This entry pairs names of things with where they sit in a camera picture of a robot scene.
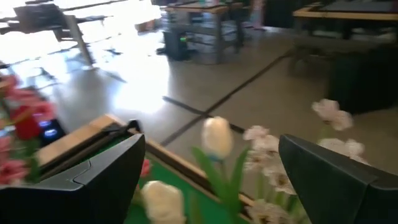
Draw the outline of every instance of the floor seam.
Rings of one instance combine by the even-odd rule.
[[[182,134],[184,134],[186,131],[188,131],[191,127],[193,127],[197,122],[199,122],[202,119],[209,118],[211,117],[210,113],[220,107],[223,103],[225,103],[231,96],[233,96],[235,93],[238,91],[242,90],[244,87],[246,87],[248,84],[252,83],[253,81],[257,80],[259,77],[261,77],[263,74],[265,74],[267,71],[269,71],[273,66],[277,65],[279,62],[282,61],[282,59],[285,59],[290,55],[291,50],[286,51],[284,54],[281,56],[277,57],[275,60],[273,60],[270,64],[268,64],[265,68],[261,69],[258,71],[255,75],[253,75],[250,79],[246,80],[244,83],[240,84],[238,87],[233,89],[231,92],[229,92],[227,95],[222,97],[220,100],[218,100],[216,103],[214,103],[212,106],[210,106],[207,110],[205,111],[200,111],[195,108],[192,108],[191,106],[188,106],[184,103],[181,103],[177,100],[174,100],[172,98],[169,98],[167,96],[164,96],[163,99],[165,101],[169,100],[169,103],[173,103],[179,107],[182,107],[183,109],[186,109],[188,111],[193,110],[199,113],[199,116],[197,116],[195,119],[191,120],[188,122],[186,125],[182,126],[180,129],[176,130],[174,133],[172,133],[169,137],[165,138],[160,145],[163,147],[168,146],[172,141],[176,140],[178,137],[180,137]],[[244,128],[241,128],[237,125],[230,124],[231,129],[233,131],[236,131],[239,134],[242,134],[244,132]]]

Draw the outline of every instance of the table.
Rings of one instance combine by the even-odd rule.
[[[214,35],[216,37],[215,40],[215,50],[216,50],[216,63],[221,63],[223,49],[234,46],[235,52],[239,51],[239,48],[243,45],[243,30],[242,30],[242,21],[241,21],[241,9],[243,4],[241,2],[232,3],[230,6],[225,4],[209,6],[203,5],[199,2],[189,3],[189,4],[181,4],[181,5],[169,5],[165,8],[169,18],[171,18],[171,12],[186,12],[186,13],[210,13],[213,15],[213,20],[215,22],[215,27],[203,27],[203,26],[193,26],[191,23],[189,24],[176,24],[171,23],[169,27],[171,29],[179,29],[185,30],[187,32],[205,34],[205,35]],[[236,25],[236,39],[232,41],[226,41],[223,38],[223,30],[222,30],[222,21],[221,18],[224,14],[226,14],[229,10],[233,13],[233,20]]]
[[[292,65],[300,59],[306,57],[306,52],[303,49],[333,49],[337,52],[349,52],[353,50],[368,50],[379,44],[385,43],[379,40],[360,41],[331,39],[317,37],[308,33],[303,28],[310,22],[320,19],[336,20],[338,22],[352,22],[352,21],[373,21],[380,23],[391,23],[391,26],[396,28],[396,37],[398,37],[398,14],[394,13],[362,13],[362,12],[324,12],[317,11],[316,8],[321,6],[320,2],[309,4],[301,9],[293,12],[295,23],[295,52],[292,59]]]
[[[111,148],[130,135],[138,133],[135,129],[130,129],[128,134],[112,132],[119,130],[123,125],[125,124],[117,117],[106,114],[42,148],[37,153],[39,162],[44,168],[42,178],[54,175],[66,167],[74,166],[88,157]],[[228,215],[212,193],[203,171],[149,138],[146,138],[146,141],[146,157],[153,163],[153,177],[182,190],[185,196],[185,211],[188,211],[187,194],[195,191],[203,209],[205,223],[224,223]],[[253,201],[243,194],[240,195],[240,199],[243,205],[241,224],[248,224],[248,214],[244,206],[252,205]],[[127,223],[145,224],[149,221],[141,207],[133,206],[126,218],[125,224]]]

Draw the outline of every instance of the wooden frame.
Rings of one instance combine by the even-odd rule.
[[[232,9],[240,9],[243,7],[243,3],[236,2],[232,3]],[[202,4],[195,2],[190,4],[183,4],[179,6],[167,6],[164,10],[166,11],[180,11],[180,12],[207,12],[211,14],[224,14],[229,10],[228,6],[218,5],[218,6],[209,6],[203,7]]]
[[[37,157],[39,158],[40,165],[46,166],[47,164],[56,160],[58,157],[62,157],[62,155],[67,154],[74,147],[83,144],[92,136],[100,134],[104,128],[110,127],[115,123],[119,126],[125,125],[124,122],[122,122],[120,119],[113,115],[102,115],[92,122],[77,129],[76,131],[59,139],[58,141],[55,141],[54,143],[42,148],[37,152]],[[138,133],[135,129],[130,129],[129,132],[132,134]],[[147,153],[149,154],[149,157],[151,159],[154,159],[159,164],[162,164],[162,166],[174,172],[181,179],[188,182],[199,191],[203,192],[209,198],[218,201],[218,198],[211,190],[205,173],[201,169],[197,168],[196,166],[187,162],[181,157],[175,155],[174,153],[168,151],[166,148],[162,147],[160,144],[152,141],[149,138],[146,138],[146,142],[148,145]],[[243,194],[241,194],[239,198],[242,204],[245,206],[252,206],[254,203],[252,199]],[[249,216],[244,207],[241,210],[240,216],[241,218],[249,221]]]
[[[398,14],[394,13],[357,13],[357,12],[317,12],[312,11],[320,3],[307,5],[293,12],[294,17],[328,18],[328,19],[362,19],[370,21],[398,21]]]

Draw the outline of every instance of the green felt surface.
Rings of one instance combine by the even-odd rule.
[[[98,153],[101,153],[101,152],[117,145],[119,142],[121,142],[123,140],[124,140],[123,138],[115,140],[114,142],[112,142],[112,144],[104,146],[103,149]],[[227,222],[227,220],[229,220],[229,217],[228,217],[226,210],[218,202],[207,197],[204,193],[197,190],[192,185],[190,185],[188,182],[181,179],[174,172],[172,172],[168,168],[162,166],[158,162],[154,161],[151,158],[151,155],[147,155],[147,158],[149,160],[151,160],[151,162],[152,162],[151,179],[160,180],[167,184],[173,185],[173,186],[179,188],[183,192],[184,200],[185,200],[185,214],[186,214],[187,218],[189,217],[188,196],[193,192],[197,195],[199,206],[202,210],[204,223],[206,223],[206,224],[229,223],[229,222]],[[140,207],[138,205],[132,205],[132,207],[129,209],[129,213],[128,213],[126,221],[124,223],[125,224],[130,224],[130,223],[131,224],[133,224],[133,223],[146,224],[146,223],[150,223],[150,221],[147,219],[145,210],[142,207]],[[248,223],[249,222],[247,222],[246,220],[243,220],[243,219],[240,221],[240,224],[248,224]]]

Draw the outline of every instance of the tulip bud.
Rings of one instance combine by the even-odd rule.
[[[141,190],[151,223],[184,224],[181,190],[161,181],[150,181]]]
[[[211,159],[220,161],[231,153],[233,137],[226,119],[219,116],[208,118],[201,136],[203,150]]]

